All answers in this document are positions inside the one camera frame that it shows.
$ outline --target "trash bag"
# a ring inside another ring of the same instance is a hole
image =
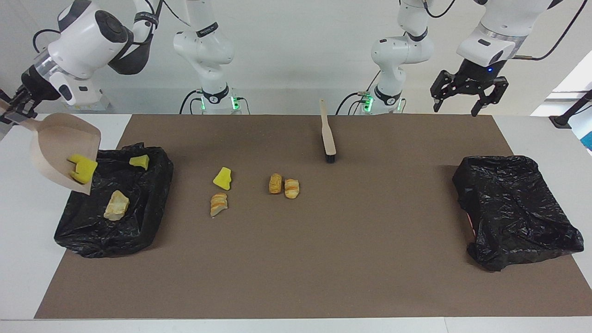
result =
[[[475,233],[467,252],[490,271],[584,250],[584,240],[525,156],[465,158],[452,178]]]
[[[148,170],[131,166],[135,156],[148,155]],[[144,143],[120,151],[99,151],[91,195],[72,192],[54,236],[55,241],[86,258],[136,253],[152,244],[164,214],[173,163],[162,148]],[[111,195],[120,190],[130,199],[116,222],[103,217]]]

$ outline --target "dustpan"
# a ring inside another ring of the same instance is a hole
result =
[[[44,120],[27,119],[19,125],[33,132],[31,161],[50,181],[75,192],[91,193],[92,182],[80,184],[70,172],[76,165],[68,157],[80,154],[96,160],[101,131],[84,120],[65,113],[54,113]]]

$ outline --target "brown table surface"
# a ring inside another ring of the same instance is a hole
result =
[[[36,318],[590,316],[571,256],[490,273],[451,178],[465,156],[511,155],[493,118],[332,117],[326,164],[311,116],[132,116],[119,147],[175,164],[154,244],[124,258],[67,251]],[[209,217],[233,170],[230,209]],[[296,178],[296,200],[267,193]]]

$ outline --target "black bristles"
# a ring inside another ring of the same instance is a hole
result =
[[[333,164],[333,163],[335,163],[335,155],[325,154],[325,160],[327,161],[327,163]]]

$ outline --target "food scrap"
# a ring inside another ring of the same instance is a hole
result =
[[[142,155],[142,156],[130,158],[130,165],[133,165],[134,167],[142,167],[146,171],[148,171],[148,163],[149,162],[150,162],[150,157],[148,157],[148,155]]]
[[[228,168],[222,168],[216,178],[214,178],[214,184],[218,185],[219,187],[229,191],[230,190],[230,182],[232,178],[230,176],[231,170]]]
[[[127,208],[130,205],[128,199],[120,190],[113,192],[111,200],[107,204],[107,209],[103,217],[109,221],[119,221],[126,214]]]
[[[68,157],[68,161],[75,163],[75,171],[70,171],[70,176],[81,184],[88,184],[92,180],[98,163],[90,160],[80,154],[74,154]]]
[[[210,216],[214,217],[224,209],[228,209],[228,196],[226,193],[215,194],[210,201]]]
[[[296,199],[300,193],[300,183],[295,179],[286,179],[285,194],[288,199]]]
[[[269,179],[269,193],[278,194],[282,191],[282,175],[273,174]]]

